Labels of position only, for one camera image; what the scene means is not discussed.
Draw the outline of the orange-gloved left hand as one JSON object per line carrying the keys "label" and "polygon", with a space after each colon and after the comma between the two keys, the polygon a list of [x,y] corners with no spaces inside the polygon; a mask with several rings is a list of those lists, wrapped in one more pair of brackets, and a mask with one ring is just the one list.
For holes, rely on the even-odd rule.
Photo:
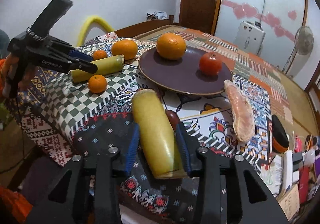
{"label": "orange-gloved left hand", "polygon": [[[10,53],[5,59],[1,60],[1,97],[5,97],[5,85],[7,84],[8,74],[12,72],[19,58]],[[37,67],[29,64],[25,70],[23,79],[18,83],[18,91],[25,91],[31,84],[31,80],[37,73]]]}

